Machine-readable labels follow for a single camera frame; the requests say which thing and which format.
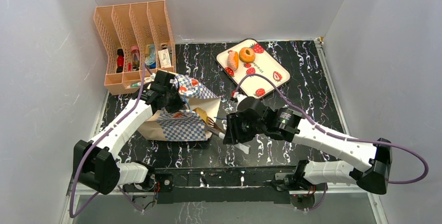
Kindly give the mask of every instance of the desk organizer compartment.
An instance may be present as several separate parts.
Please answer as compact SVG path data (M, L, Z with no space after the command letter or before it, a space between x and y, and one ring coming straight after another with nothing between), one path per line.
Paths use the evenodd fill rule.
M107 52L107 69L104 86L113 95L119 94L122 84L122 73L117 73L117 49L121 48L117 31L112 22L113 6L97 7L94 14L94 22L103 41Z
M97 7L94 21L108 55L104 85L112 95L133 93L138 89L138 87L131 88L130 86L141 81L141 65L145 62L145 55L149 54L150 44L155 46L157 67L151 71L157 72L161 69L175 72L175 41L165 1ZM172 67L159 67L157 53L161 50L163 42L170 43ZM129 70L129 64L133 63L131 48L135 45L138 46L140 52L140 69L132 71ZM117 73L119 48L124 53L124 66L121 73ZM150 76L148 71L145 72L145 76Z
M155 42L155 48L158 53L161 48L162 43L167 43L171 46L171 57L170 63L172 67L176 67L176 55L175 55L175 40L174 34L172 33L172 27L170 26L169 14L167 13L166 1L155 1L148 2L148 18L149 23L153 27L153 38ZM159 65L158 55L156 55L156 63Z

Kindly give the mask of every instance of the donut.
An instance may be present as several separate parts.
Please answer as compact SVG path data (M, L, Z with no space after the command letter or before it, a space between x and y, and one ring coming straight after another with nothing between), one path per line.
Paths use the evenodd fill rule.
M255 61L255 51L251 48L244 47L239 51L239 59L245 63L251 63Z
M238 52L229 51L229 56L227 57L227 66L233 71L236 71L239 66Z

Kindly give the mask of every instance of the fork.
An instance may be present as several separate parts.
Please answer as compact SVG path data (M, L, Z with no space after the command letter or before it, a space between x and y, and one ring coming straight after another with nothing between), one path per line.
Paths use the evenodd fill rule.
M210 127L214 128L214 129L216 129L216 130L218 130L219 132L221 132L221 133L223 133L223 134L226 134L226 130L220 128L220 127L215 123L215 121L214 121L211 117L209 117L209 116L207 117L207 125L209 125Z

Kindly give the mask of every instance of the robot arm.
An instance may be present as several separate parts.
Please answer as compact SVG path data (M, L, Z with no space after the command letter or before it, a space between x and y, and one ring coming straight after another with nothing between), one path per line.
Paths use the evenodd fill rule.
M117 185L140 183L142 186L149 186L151 184L149 178L146 179L151 169L149 165L138 161L117 164L115 158L138 127L151 118L158 109L165 108L168 112L174 113L183 107L184 102L179 97L178 90L172 85L174 78L174 74L159 70L153 82L140 88L143 91L137 105L135 98L138 93L134 93L134 97L123 111L105 129L89 142L80 140L75 145L74 173L84 153L112 128L112 132L107 134L87 157L79 182L102 194L110 193Z
M321 183L357 184L375 194L385 194L391 166L390 147L337 140L326 133L353 138L317 123L311 124L302 114L289 108L272 110L254 97L237 96L237 112L227 116L224 144L238 146L257 134L313 147L340 159L314 162L302 160L296 172L276 184L280 188Z

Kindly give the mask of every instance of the checkered napkin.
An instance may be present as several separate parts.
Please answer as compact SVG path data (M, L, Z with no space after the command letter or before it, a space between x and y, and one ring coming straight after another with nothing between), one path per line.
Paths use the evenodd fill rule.
M196 112L180 110L169 114L161 112L157 119L163 129L164 136L169 141L206 141L204 123Z
M188 76L177 74L174 81L175 86L178 86L178 82L180 85L179 92L181 95L198 99L218 98L218 96L216 96L212 91L202 85L201 82Z

